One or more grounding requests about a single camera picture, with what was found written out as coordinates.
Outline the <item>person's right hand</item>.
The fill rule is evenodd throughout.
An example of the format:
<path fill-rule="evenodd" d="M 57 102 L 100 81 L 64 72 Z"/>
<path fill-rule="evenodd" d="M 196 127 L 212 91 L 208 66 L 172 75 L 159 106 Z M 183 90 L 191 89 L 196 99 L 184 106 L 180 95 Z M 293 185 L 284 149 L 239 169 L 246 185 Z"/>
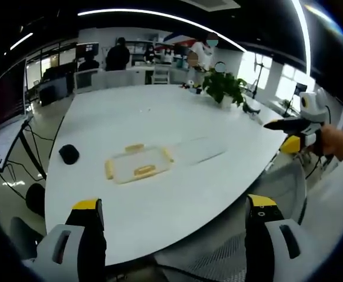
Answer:
<path fill-rule="evenodd" d="M 332 125 L 323 125 L 321 138 L 323 155 L 333 155 L 340 162 L 343 161 L 343 130 Z"/>

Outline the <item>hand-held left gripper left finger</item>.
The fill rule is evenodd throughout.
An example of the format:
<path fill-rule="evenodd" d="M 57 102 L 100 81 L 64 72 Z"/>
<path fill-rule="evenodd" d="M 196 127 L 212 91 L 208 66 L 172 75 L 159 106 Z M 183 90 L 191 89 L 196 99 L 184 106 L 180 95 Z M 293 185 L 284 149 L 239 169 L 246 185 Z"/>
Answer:
<path fill-rule="evenodd" d="M 106 240 L 102 200 L 73 205 L 37 245 L 36 256 L 23 260 L 42 281 L 105 281 Z"/>

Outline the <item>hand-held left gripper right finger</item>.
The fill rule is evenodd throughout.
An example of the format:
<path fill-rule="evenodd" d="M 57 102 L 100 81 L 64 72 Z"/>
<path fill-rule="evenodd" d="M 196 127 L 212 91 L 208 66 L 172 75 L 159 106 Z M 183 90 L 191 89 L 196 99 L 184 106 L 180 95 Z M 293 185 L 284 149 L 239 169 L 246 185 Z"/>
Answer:
<path fill-rule="evenodd" d="M 319 266 L 314 241 L 269 197 L 247 195 L 246 281 L 308 281 Z"/>

